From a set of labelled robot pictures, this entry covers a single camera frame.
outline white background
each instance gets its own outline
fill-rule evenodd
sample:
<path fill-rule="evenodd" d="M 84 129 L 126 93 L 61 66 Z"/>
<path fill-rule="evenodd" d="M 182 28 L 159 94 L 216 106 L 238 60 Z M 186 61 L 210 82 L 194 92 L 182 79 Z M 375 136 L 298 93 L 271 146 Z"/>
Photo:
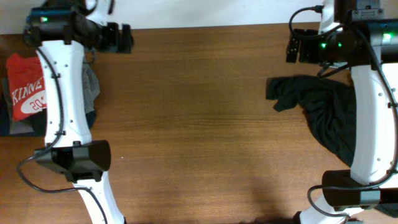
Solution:
<path fill-rule="evenodd" d="M 0 34 L 21 33 L 30 9 L 44 0 L 0 0 Z M 297 10 L 323 0 L 116 0 L 109 21 L 130 24 L 133 29 L 233 26 L 286 23 Z M 396 16 L 398 0 L 386 11 Z M 295 22 L 315 22 L 320 15 L 304 12 Z"/>

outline green led indicator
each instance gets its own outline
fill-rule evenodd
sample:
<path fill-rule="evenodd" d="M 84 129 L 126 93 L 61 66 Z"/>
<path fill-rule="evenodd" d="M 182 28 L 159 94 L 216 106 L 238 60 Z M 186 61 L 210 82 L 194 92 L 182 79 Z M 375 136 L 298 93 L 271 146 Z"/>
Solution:
<path fill-rule="evenodd" d="M 391 40 L 392 39 L 392 34 L 383 34 L 383 40 Z"/>
<path fill-rule="evenodd" d="M 40 18 L 40 21 L 41 21 L 41 22 L 47 22 L 48 20 L 49 20 L 49 19 L 48 19 L 47 17 L 41 17 L 41 18 Z"/>

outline red cloth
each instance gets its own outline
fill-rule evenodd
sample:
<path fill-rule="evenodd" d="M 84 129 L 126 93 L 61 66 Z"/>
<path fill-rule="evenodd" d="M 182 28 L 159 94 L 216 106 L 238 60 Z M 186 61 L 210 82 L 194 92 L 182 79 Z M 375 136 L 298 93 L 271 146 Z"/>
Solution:
<path fill-rule="evenodd" d="M 7 60 L 14 121 L 26 119 L 47 107 L 43 71 L 38 57 L 13 54 Z"/>

